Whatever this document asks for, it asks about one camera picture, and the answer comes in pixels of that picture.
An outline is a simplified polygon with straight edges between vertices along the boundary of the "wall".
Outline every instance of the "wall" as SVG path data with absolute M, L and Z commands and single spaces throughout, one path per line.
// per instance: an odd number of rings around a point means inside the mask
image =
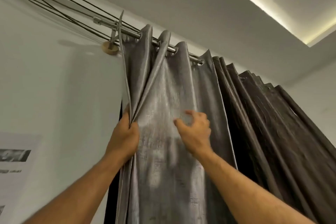
M 286 87 L 296 103 L 306 112 L 336 147 L 336 61 Z
M 122 10 L 104 0 L 89 1 L 117 16 Z M 101 39 L 26 0 L 0 0 L 0 7 L 0 131 L 43 137 L 9 222 L 18 224 L 101 158 L 119 118 L 122 66 L 120 57 L 101 51 Z M 67 13 L 111 33 L 89 19 Z M 128 11 L 124 20 L 137 28 L 150 23 Z M 153 27 L 155 36 L 163 30 Z M 172 34 L 172 44 L 182 40 Z M 206 50 L 187 42 L 196 55 Z M 236 68 L 245 70 L 237 64 Z M 106 199 L 92 223 L 103 223 Z

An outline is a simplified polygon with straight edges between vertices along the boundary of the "curtain rod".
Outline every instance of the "curtain rod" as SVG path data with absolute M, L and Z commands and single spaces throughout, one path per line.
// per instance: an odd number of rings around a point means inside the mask
M 99 18 L 99 17 L 96 17 L 96 16 L 93 17 L 93 22 L 94 22 L 95 24 L 103 25 L 103 26 L 106 26 L 106 27 L 111 28 L 111 29 L 114 29 L 114 30 L 117 29 L 117 25 L 116 25 L 116 24 L 111 24 L 111 23 L 106 22 L 106 21 L 104 21 L 103 19 L 101 19 L 101 18 Z M 137 33 L 134 33 L 134 32 L 132 32 L 132 31 L 129 31 L 129 30 L 127 30 L 127 29 L 124 29 L 124 28 L 121 28 L 121 32 L 122 32 L 123 34 L 125 34 L 125 35 L 129 35 L 129 36 L 131 36 L 131 37 L 133 37 L 133 38 L 135 38 L 135 39 L 140 39 L 140 37 L 141 37 L 141 35 L 139 35 L 139 34 L 137 34 Z M 154 46 L 156 46 L 156 47 L 160 47 L 160 44 L 159 44 L 156 40 L 154 40 L 154 39 L 152 39 L 152 44 L 153 44 Z M 174 49 L 174 48 L 168 46 L 167 51 L 168 51 L 168 52 L 171 52 L 171 53 L 175 53 L 175 52 L 176 52 L 176 49 Z M 189 58 L 190 58 L 191 61 L 194 61 L 194 62 L 196 62 L 197 64 L 203 64 L 203 61 L 200 60 L 200 59 L 197 59 L 197 58 L 195 58 L 195 57 L 193 57 L 193 56 L 189 56 Z

